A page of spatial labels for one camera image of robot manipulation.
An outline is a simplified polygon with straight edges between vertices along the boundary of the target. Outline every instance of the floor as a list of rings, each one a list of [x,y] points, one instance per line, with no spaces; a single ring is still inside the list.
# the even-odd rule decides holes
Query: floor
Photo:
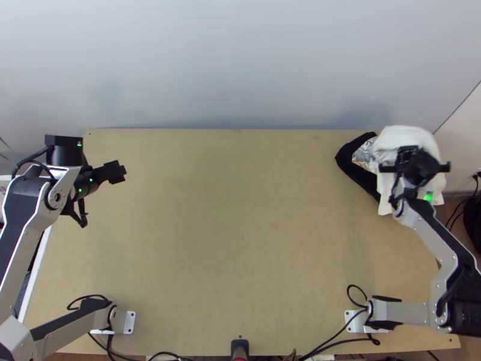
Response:
[[[437,217],[443,223],[447,221],[451,213],[454,211],[456,205],[463,198],[454,197],[446,200],[444,206],[437,207]],[[461,218],[455,224],[453,231],[454,235],[464,243],[464,245],[477,255],[476,251],[473,249],[471,241],[466,234],[464,225]],[[461,348],[454,350],[438,350],[433,351],[434,355],[440,361],[479,361],[481,359],[481,339],[470,338],[465,336],[460,336]],[[398,361],[434,361],[435,359],[427,352],[411,352],[411,353],[394,353],[394,354],[363,354],[358,355],[339,355],[336,359],[339,360],[385,360],[386,357],[392,357],[392,360]],[[136,357],[136,359],[142,360],[143,357]],[[226,361],[228,358],[225,357],[196,357],[194,361]],[[267,357],[253,357],[254,361],[271,361]],[[106,355],[83,355],[83,354],[65,354],[65,353],[55,353],[48,357],[48,361],[109,361]]]

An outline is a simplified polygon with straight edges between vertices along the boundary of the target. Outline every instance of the white cloth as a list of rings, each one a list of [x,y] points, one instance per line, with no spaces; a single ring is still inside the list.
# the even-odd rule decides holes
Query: white cloth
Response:
[[[417,126],[394,125],[387,126],[379,134],[373,144],[373,154],[378,164],[385,163],[393,165],[397,157],[397,149],[402,146],[418,146],[431,154],[438,162],[441,162],[440,151],[433,135],[423,128]],[[381,195],[378,214],[391,214],[394,209],[389,203],[389,196],[394,184],[395,174],[378,173],[378,193]],[[438,173],[427,184],[434,192],[432,204],[444,204],[443,191],[446,179],[443,173]]]

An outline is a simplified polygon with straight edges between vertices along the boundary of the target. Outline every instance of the electrical wire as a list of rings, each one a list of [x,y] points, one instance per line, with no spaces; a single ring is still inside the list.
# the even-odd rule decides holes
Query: electrical wire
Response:
[[[449,230],[452,230],[453,229],[453,226],[454,224],[456,223],[456,221],[458,220],[459,216],[461,216],[463,213],[464,213],[464,210],[461,211],[461,213],[459,213],[456,218],[453,220],[453,223],[451,224],[451,226],[449,226],[449,222],[451,221],[451,219],[453,219],[453,217],[455,216],[456,212],[458,211],[459,207],[463,204],[463,203],[466,203],[466,202],[469,202],[470,200],[472,200],[475,196],[476,196],[476,193],[477,193],[477,190],[479,188],[479,181],[478,181],[478,175],[477,174],[474,174],[473,175],[473,179],[476,181],[476,189],[474,190],[474,193],[467,199],[461,201],[458,203],[458,205],[456,206],[455,210],[453,211],[453,213],[451,214],[451,216],[449,217],[449,219],[447,220],[446,224],[445,224],[445,227],[448,228]]]
[[[367,337],[366,338],[356,338],[356,339],[347,339],[347,340],[342,340],[342,341],[338,341],[338,342],[334,342],[333,344],[330,344],[330,345],[327,345],[325,346],[326,344],[328,344],[329,342],[331,342],[332,340],[334,340],[337,336],[339,336],[344,330],[346,330],[346,328],[350,325],[350,323],[356,318],[358,317],[359,315],[361,315],[362,313],[366,312],[368,310],[367,306],[364,306],[362,304],[359,304],[357,303],[356,301],[354,301],[351,297],[351,295],[349,294],[349,291],[351,290],[351,288],[357,288],[358,290],[361,291],[361,293],[364,295],[364,298],[366,299],[367,301],[367,296],[366,296],[366,293],[358,286],[356,285],[349,285],[346,292],[348,294],[348,298],[350,299],[350,301],[355,304],[356,306],[358,307],[361,307],[362,309],[359,310],[356,314],[354,314],[354,316],[352,316],[347,322],[346,324],[332,337],[330,337],[328,340],[324,341],[323,343],[321,343],[319,346],[317,346],[315,349],[313,349],[312,351],[310,351],[309,353],[305,354],[304,356],[300,357],[299,358],[299,361],[304,361],[304,360],[307,360],[309,359],[310,357],[313,357],[317,354],[320,354],[321,352],[331,348],[331,347],[334,347],[334,346],[338,346],[338,345],[341,345],[341,344],[347,344],[348,342],[359,342],[359,341],[371,341],[373,344],[375,344],[376,346],[379,346],[381,344],[381,342],[375,338],[372,337],[372,335],[370,333],[367,334]]]
[[[82,296],[82,297],[78,297],[76,299],[74,299],[72,302],[70,302],[67,306],[67,310],[69,311],[72,311],[72,310],[78,310],[79,308],[78,307],[73,307],[73,305],[78,302],[78,301],[81,301],[81,300],[85,300],[87,298],[100,298],[104,301],[108,301],[108,298],[106,298],[104,295],[100,295],[100,294],[91,294],[91,295],[85,295],[85,296]],[[108,322],[108,325],[109,327],[107,327],[107,330],[111,330],[112,329],[112,325],[110,324],[110,313],[112,312],[112,310],[117,307],[116,304],[112,305],[110,310],[109,310],[109,313],[108,313],[108,316],[107,316],[107,322]],[[102,345],[102,343],[97,340],[90,332],[87,333],[87,335],[92,339],[93,342],[95,342],[97,344],[98,347],[100,347],[101,349],[103,349],[104,351],[107,352],[107,356],[109,357],[109,360],[110,361],[116,361],[114,359],[114,356],[115,357],[118,357],[119,359],[122,359],[124,361],[139,361],[139,360],[136,360],[136,359],[132,359],[130,357],[127,357],[127,356],[124,356],[122,354],[119,354],[119,353],[116,353],[115,351],[112,351],[112,342],[114,340],[114,336],[115,334],[110,334],[108,335],[107,337],[107,343],[106,345]],[[169,355],[169,356],[172,356],[175,360],[178,360],[178,361],[193,361],[191,359],[188,359],[186,357],[180,357],[179,355],[177,354],[174,354],[172,352],[167,352],[167,351],[161,351],[161,352],[157,352],[156,354],[152,355],[151,358],[149,358],[148,361],[153,361],[155,359],[155,357],[157,356],[160,356],[160,355]]]
[[[11,178],[12,179],[15,178],[15,176],[17,175],[17,172],[19,171],[21,166],[23,166],[24,164],[27,164],[27,163],[33,163],[33,164],[37,164],[39,167],[41,167],[50,176],[50,178],[54,179],[55,177],[52,174],[52,172],[49,170],[49,168],[45,164],[35,160],[35,158],[38,158],[42,154],[46,153],[51,147],[52,146],[46,146],[46,147],[40,149],[38,152],[35,152],[35,153],[27,156],[26,158],[22,159],[21,161],[19,161],[17,163],[17,165],[15,166],[15,168],[13,169],[13,171],[11,172]]]
[[[434,353],[432,353],[431,351],[427,350],[427,353],[429,353],[429,354],[432,356],[432,358],[435,359],[436,361],[440,361],[440,360],[436,357],[436,355],[434,355]]]
[[[76,299],[74,299],[72,302],[70,302],[70,303],[67,305],[67,310],[69,310],[69,311],[78,310],[78,309],[79,309],[78,307],[72,307],[73,304],[76,303],[76,302],[78,302],[78,301],[86,300],[87,298],[100,298],[100,299],[102,299],[102,300],[104,300],[104,301],[108,301],[108,298],[105,297],[104,295],[99,295],[99,294],[85,295],[85,296],[76,298]]]

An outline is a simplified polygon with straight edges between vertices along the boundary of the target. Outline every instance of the tabletop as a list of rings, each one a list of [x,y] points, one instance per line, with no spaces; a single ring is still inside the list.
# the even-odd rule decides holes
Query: tabletop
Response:
[[[118,159],[126,181],[85,199],[89,225],[54,224],[26,314],[37,326],[72,299],[105,294],[137,312],[121,353],[307,353],[354,309],[346,287],[419,302],[437,271],[421,239],[337,167],[358,131],[88,131],[94,167]],[[339,339],[353,337],[343,333]],[[330,353],[459,347],[454,335],[402,325]],[[86,336],[66,346],[102,353]]]

